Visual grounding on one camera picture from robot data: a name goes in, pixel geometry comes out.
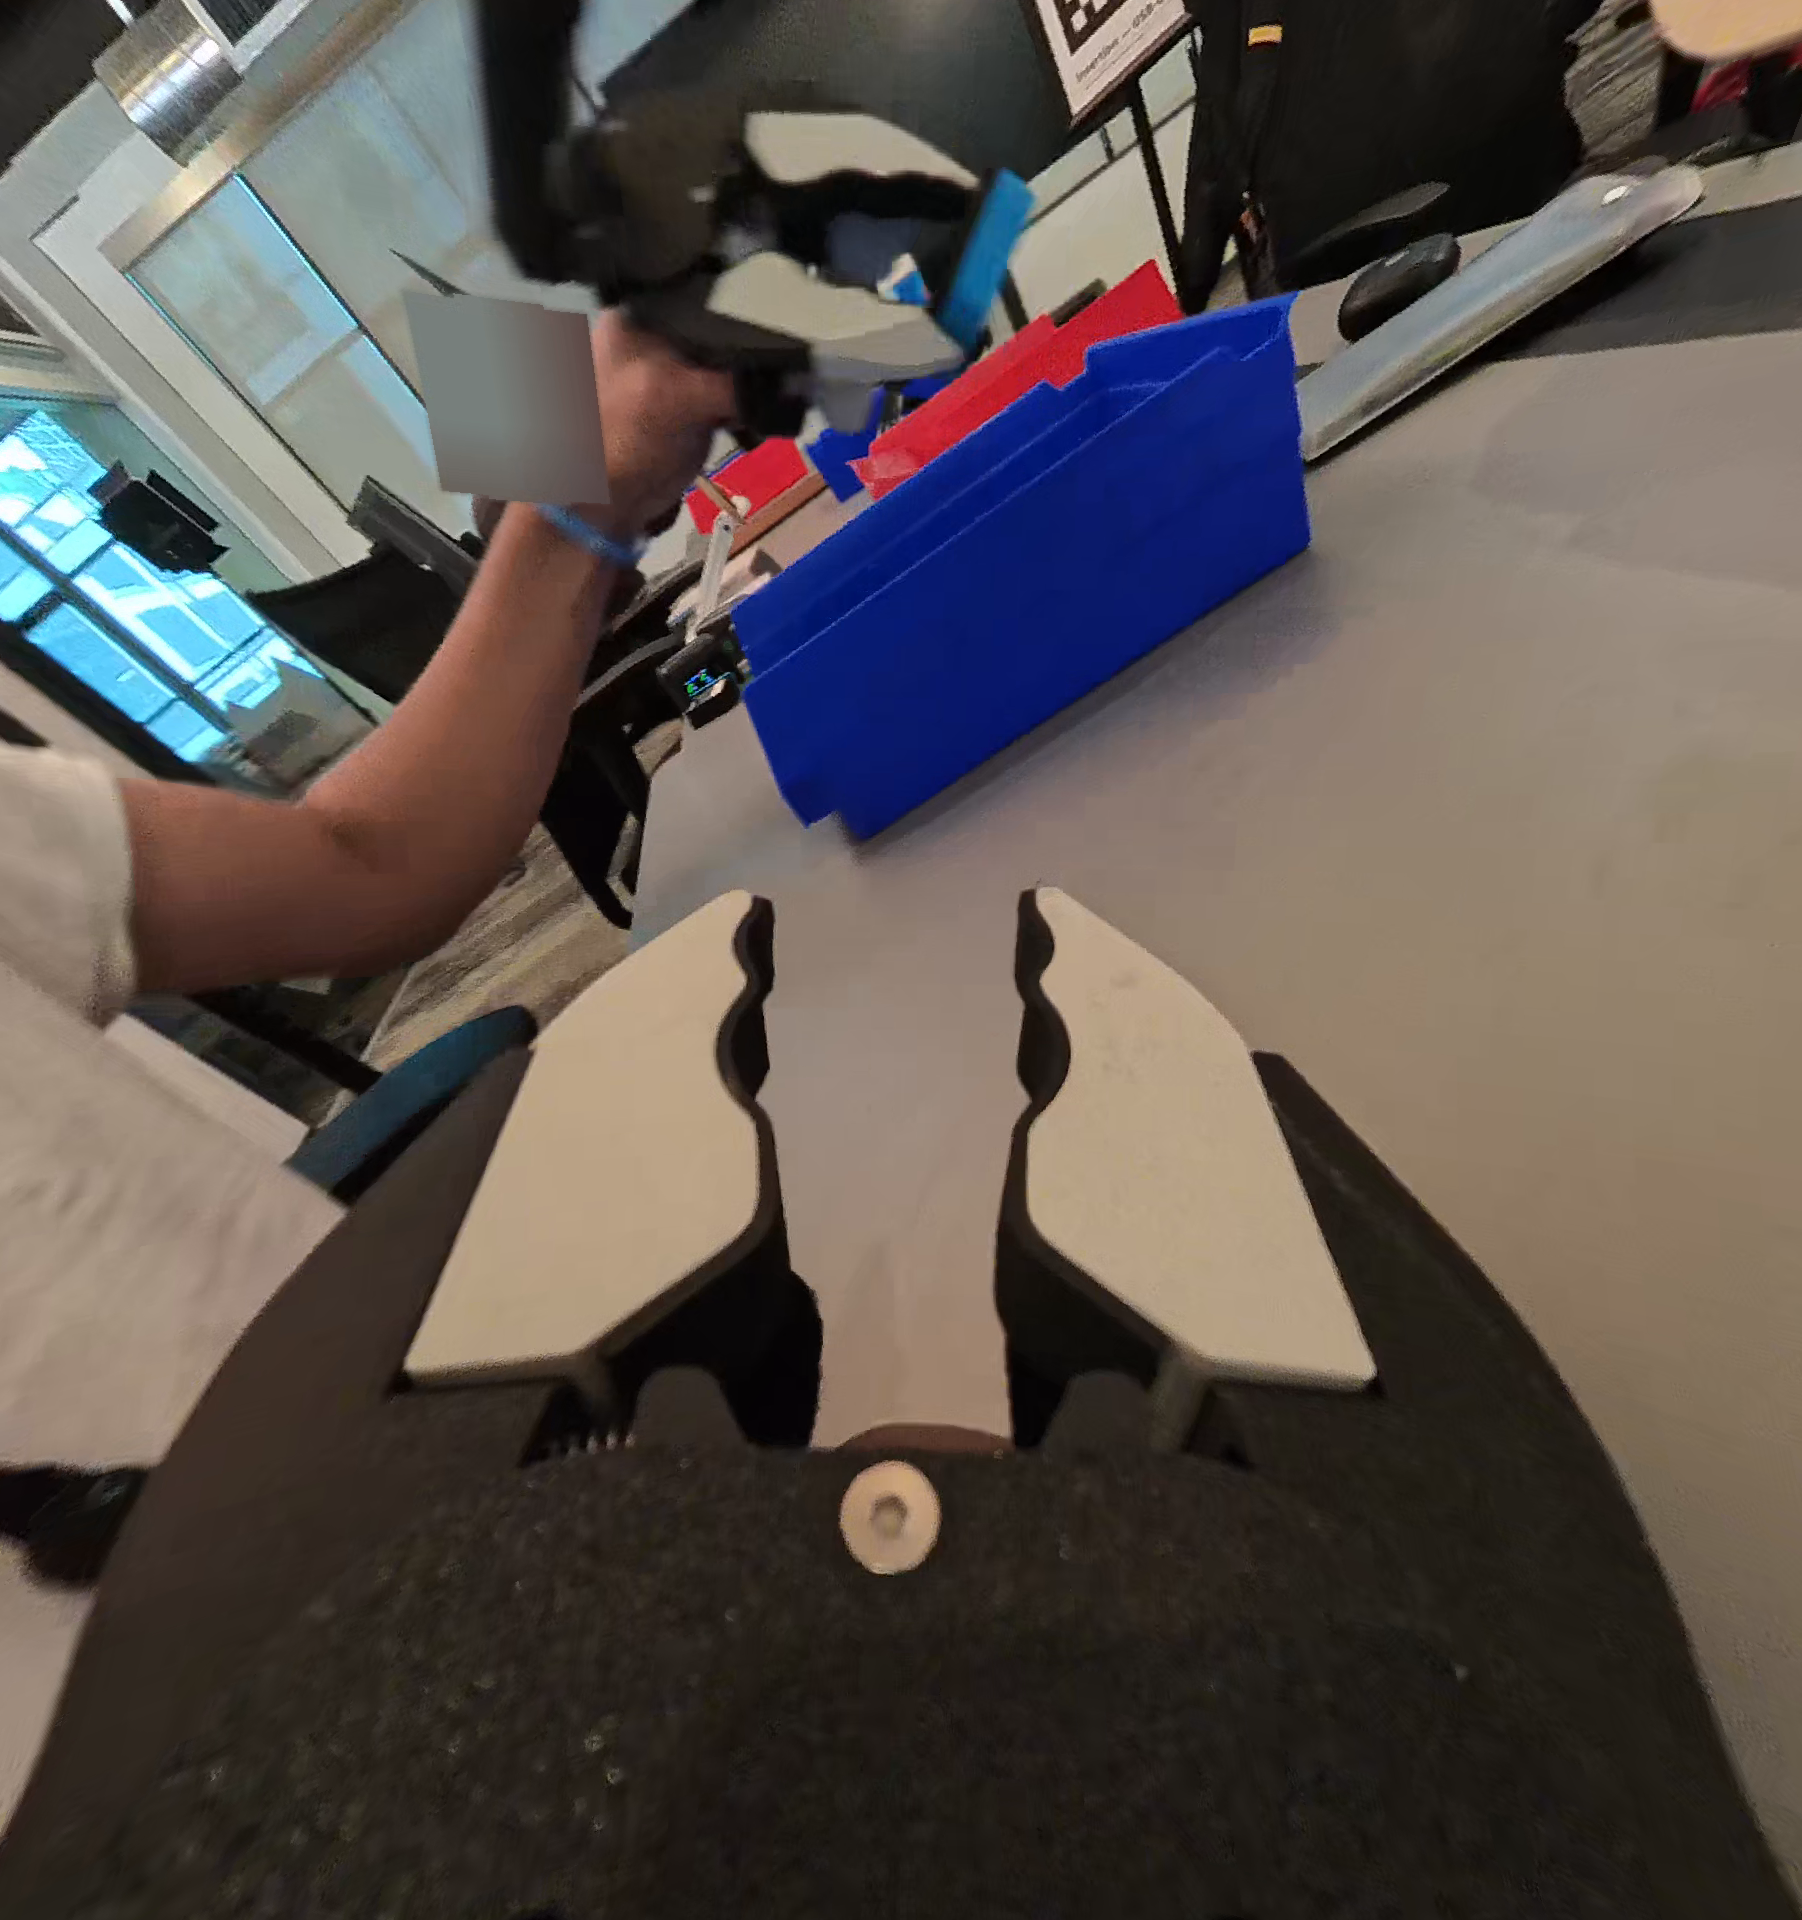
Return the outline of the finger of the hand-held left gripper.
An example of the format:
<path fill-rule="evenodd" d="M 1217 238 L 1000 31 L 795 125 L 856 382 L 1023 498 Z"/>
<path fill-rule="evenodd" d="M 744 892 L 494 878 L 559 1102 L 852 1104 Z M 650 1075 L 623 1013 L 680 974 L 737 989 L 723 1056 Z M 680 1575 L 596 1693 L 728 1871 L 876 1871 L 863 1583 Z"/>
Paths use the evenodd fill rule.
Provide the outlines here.
<path fill-rule="evenodd" d="M 961 193 L 978 174 L 931 141 L 880 116 L 818 107 L 747 107 L 744 153 L 778 187 L 818 187 L 821 180 L 934 183 Z"/>
<path fill-rule="evenodd" d="M 723 271 L 704 314 L 751 438 L 792 438 L 810 416 L 859 435 L 892 390 L 968 359 L 929 308 L 835 282 L 783 251 Z"/>

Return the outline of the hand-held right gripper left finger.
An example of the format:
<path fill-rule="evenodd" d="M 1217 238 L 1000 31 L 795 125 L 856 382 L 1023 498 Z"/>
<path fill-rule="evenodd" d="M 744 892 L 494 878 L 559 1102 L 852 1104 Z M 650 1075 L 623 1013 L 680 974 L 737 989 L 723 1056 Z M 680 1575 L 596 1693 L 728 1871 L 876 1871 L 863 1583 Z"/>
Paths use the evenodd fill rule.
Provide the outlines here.
<path fill-rule="evenodd" d="M 765 1449 L 813 1440 L 821 1314 L 792 1269 L 744 890 L 628 953 L 535 1040 L 401 1363 L 418 1390 L 543 1382 L 632 1426 L 670 1368 Z"/>

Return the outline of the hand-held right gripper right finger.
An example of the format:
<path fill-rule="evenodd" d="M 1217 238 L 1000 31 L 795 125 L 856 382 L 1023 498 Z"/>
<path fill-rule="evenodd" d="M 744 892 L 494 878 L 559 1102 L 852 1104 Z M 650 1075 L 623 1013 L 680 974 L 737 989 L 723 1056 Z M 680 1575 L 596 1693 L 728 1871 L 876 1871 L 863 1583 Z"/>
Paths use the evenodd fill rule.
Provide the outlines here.
<path fill-rule="evenodd" d="M 1134 1384 L 1155 1449 L 1213 1386 L 1367 1394 L 1379 1367 L 1248 1043 L 1056 884 L 1018 901 L 1018 1083 L 997 1231 L 1010 1430 Z"/>

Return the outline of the light blue square pad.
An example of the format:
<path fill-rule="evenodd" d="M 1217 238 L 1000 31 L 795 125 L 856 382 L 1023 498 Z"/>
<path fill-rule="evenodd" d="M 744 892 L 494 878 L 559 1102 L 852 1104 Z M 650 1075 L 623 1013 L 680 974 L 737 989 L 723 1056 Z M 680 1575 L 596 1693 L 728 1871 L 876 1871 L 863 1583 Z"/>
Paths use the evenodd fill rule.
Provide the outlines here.
<path fill-rule="evenodd" d="M 951 264 L 931 281 L 934 314 L 965 357 L 982 350 L 988 314 L 1010 278 L 1010 262 L 1032 210 L 1032 186 L 1015 170 L 993 170 L 961 228 Z"/>

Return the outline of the person's left forearm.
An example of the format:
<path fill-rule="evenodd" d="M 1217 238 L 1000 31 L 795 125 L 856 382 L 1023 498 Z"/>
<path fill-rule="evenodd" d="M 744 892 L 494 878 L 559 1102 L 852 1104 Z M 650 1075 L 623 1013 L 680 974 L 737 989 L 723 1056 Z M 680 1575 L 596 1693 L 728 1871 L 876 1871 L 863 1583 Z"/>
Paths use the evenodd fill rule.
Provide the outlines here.
<path fill-rule="evenodd" d="M 139 989 L 370 974 L 462 927 L 529 842 L 620 577 L 576 528 L 505 506 L 422 677 L 298 801 L 122 784 Z"/>

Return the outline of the person's left hand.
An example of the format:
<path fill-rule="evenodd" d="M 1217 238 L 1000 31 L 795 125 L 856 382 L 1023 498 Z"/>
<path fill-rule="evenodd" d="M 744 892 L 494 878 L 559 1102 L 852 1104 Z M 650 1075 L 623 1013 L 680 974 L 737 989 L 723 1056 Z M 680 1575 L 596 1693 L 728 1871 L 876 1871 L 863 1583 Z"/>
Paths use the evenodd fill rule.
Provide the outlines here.
<path fill-rule="evenodd" d="M 589 326 L 607 502 L 605 532 L 643 539 L 696 487 L 717 435 L 740 416 L 728 371 L 683 357 L 607 308 Z"/>

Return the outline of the red plastic bin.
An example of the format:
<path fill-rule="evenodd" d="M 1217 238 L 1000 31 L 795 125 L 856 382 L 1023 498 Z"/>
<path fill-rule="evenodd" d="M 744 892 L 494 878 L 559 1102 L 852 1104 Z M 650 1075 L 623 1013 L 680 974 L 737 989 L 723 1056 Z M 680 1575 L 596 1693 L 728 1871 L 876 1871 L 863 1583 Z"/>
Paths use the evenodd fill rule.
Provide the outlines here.
<path fill-rule="evenodd" d="M 708 487 L 728 502 L 747 502 L 744 525 L 776 525 L 778 516 L 791 511 L 783 510 L 783 498 L 791 497 L 792 503 L 800 506 L 817 497 L 823 482 L 805 447 L 792 438 L 772 438 L 744 447 L 705 474 L 683 497 L 696 532 L 700 536 L 713 532 L 720 511 L 720 502 L 708 492 Z"/>
<path fill-rule="evenodd" d="M 1095 281 L 876 435 L 849 467 L 863 492 L 883 498 L 1037 386 L 1060 389 L 1078 379 L 1095 344 L 1179 319 L 1181 307 L 1155 259 L 1121 282 Z"/>

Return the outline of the black white tag board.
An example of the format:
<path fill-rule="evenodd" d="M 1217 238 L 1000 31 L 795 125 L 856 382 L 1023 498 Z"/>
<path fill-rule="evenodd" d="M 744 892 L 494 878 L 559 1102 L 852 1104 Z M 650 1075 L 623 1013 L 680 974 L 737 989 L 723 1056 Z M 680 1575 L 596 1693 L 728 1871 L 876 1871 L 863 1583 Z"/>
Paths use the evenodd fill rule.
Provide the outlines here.
<path fill-rule="evenodd" d="M 1070 128 L 1110 106 L 1195 27 L 1186 2 L 1019 2 Z"/>

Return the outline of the blue wristband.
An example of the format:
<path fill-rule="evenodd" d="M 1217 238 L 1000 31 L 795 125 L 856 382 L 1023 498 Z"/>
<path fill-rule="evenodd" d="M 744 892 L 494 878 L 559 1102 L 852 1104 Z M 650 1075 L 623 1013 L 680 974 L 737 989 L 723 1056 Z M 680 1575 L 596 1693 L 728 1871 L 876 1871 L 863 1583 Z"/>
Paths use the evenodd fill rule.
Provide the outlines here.
<path fill-rule="evenodd" d="M 567 543 L 588 550 L 616 570 L 641 570 L 646 545 L 641 539 L 626 539 L 614 530 L 596 525 L 576 506 L 559 506 L 550 502 L 535 503 L 538 516 L 559 532 Z"/>

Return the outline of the small black device lit display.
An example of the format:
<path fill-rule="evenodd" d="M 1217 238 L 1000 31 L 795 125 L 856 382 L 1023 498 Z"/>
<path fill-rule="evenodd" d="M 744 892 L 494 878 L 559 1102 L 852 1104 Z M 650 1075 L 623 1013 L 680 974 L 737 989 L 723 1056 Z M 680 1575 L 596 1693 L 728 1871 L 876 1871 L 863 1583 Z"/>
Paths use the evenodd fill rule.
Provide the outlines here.
<path fill-rule="evenodd" d="M 731 712 L 750 682 L 750 663 L 733 623 L 700 628 L 659 669 L 657 682 L 691 730 Z"/>

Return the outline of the black computer mouse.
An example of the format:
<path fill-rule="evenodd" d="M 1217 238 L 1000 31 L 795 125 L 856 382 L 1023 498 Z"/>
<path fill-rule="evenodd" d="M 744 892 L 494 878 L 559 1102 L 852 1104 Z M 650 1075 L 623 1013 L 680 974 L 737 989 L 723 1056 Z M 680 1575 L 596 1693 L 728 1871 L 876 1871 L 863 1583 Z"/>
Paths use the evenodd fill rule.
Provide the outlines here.
<path fill-rule="evenodd" d="M 1349 278 L 1336 312 L 1336 331 L 1347 344 L 1370 336 L 1427 292 L 1453 281 L 1463 264 L 1463 247 L 1453 232 L 1419 237 L 1406 247 L 1365 264 Z"/>

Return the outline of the grey pouch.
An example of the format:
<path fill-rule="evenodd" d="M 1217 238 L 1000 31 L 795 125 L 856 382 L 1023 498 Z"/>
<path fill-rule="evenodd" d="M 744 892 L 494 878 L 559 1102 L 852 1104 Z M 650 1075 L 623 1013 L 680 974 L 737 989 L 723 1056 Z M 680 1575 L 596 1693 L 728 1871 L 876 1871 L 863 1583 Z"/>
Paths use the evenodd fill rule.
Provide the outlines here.
<path fill-rule="evenodd" d="M 1569 186 L 1401 314 L 1297 379 L 1303 460 L 1321 465 L 1503 331 L 1687 215 L 1702 193 L 1704 170 L 1691 162 Z"/>

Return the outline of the lit blue screen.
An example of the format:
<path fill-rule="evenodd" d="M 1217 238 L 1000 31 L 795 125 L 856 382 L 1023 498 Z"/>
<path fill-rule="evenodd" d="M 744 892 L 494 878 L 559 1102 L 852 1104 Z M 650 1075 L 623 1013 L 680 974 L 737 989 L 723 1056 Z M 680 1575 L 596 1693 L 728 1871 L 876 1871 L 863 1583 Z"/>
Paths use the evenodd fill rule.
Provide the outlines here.
<path fill-rule="evenodd" d="M 230 765 L 312 663 L 220 570 L 159 568 L 104 525 L 99 483 L 151 464 L 110 404 L 0 397 L 0 619 L 177 760 Z"/>

